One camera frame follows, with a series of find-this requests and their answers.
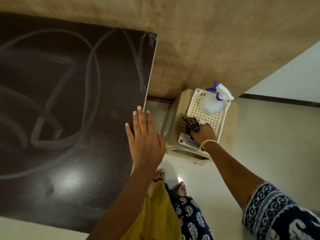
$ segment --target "white plastic tray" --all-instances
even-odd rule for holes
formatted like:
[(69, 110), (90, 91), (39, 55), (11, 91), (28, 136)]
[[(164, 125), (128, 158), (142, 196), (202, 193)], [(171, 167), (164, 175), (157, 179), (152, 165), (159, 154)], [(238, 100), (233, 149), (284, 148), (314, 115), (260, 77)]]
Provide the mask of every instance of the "white plastic tray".
[[(231, 101), (230, 100), (223, 100), (224, 107), (223, 109), (215, 113), (213, 115), (205, 115), (200, 110), (200, 102), (202, 101), (203, 97), (209, 93), (208, 91), (202, 90), (200, 88), (197, 88), (191, 98), (190, 106), (187, 112), (187, 116), (189, 117), (195, 117), (199, 124), (205, 124), (209, 123), (211, 127), (213, 128), (214, 132), (216, 133), (217, 141), (219, 143), (220, 135), (222, 132), (222, 127), (224, 124), (224, 120), (226, 118), (227, 110), (230, 107)], [(191, 140), (191, 137), (187, 134), (180, 133), (179, 144), (185, 145), (187, 147), (201, 150), (197, 142)]]

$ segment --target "beige floor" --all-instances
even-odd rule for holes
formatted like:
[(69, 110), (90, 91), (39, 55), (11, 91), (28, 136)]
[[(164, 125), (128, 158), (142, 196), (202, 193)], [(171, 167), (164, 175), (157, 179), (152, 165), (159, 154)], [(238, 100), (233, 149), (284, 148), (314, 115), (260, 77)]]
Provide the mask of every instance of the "beige floor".
[[(320, 109), (238, 98), (238, 135), (232, 155), (274, 183), (300, 205), (320, 212)], [(148, 101), (158, 130), (166, 104)], [(242, 211), (213, 162), (199, 166), (166, 155), (169, 186), (184, 181), (215, 239), (251, 239), (241, 225)], [(0, 218), (1, 239), (85, 239), (87, 234)]]

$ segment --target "blue spray bottle collar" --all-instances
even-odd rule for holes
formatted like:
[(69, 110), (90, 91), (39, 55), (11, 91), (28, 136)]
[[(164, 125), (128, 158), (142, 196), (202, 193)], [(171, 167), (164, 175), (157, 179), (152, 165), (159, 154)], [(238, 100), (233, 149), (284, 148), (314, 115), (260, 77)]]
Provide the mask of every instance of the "blue spray bottle collar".
[[(207, 88), (206, 91), (216, 92), (216, 91), (217, 91), (217, 86), (218, 86), (219, 84), (220, 84), (219, 82), (215, 81), (215, 82), (214, 82), (214, 87), (212, 87), (212, 88)], [(220, 98), (220, 97), (219, 97), (219, 94), (216, 95), (216, 99), (217, 99), (218, 101), (223, 101), (223, 98)]]

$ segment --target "spray bottle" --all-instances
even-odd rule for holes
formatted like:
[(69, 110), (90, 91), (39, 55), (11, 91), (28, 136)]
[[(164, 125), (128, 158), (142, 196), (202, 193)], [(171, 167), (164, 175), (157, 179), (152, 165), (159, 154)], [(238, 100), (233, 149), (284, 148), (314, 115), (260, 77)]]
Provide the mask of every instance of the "spray bottle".
[(200, 103), (200, 110), (206, 115), (213, 115), (220, 112), (226, 103), (224, 99), (234, 99), (229, 90), (217, 81), (214, 83), (213, 88), (207, 88), (206, 91), (210, 92), (206, 93)]

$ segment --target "forearm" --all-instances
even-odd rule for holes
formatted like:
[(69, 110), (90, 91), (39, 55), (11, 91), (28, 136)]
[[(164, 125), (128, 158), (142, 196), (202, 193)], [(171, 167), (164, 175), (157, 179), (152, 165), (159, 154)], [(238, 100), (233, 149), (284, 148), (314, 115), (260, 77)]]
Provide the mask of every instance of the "forearm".
[(264, 180), (250, 172), (245, 166), (228, 154), (218, 143), (208, 142), (205, 150), (210, 154), (226, 186), (243, 209), (252, 191)]
[(136, 167), (121, 193), (87, 239), (118, 240), (137, 218), (156, 168)]

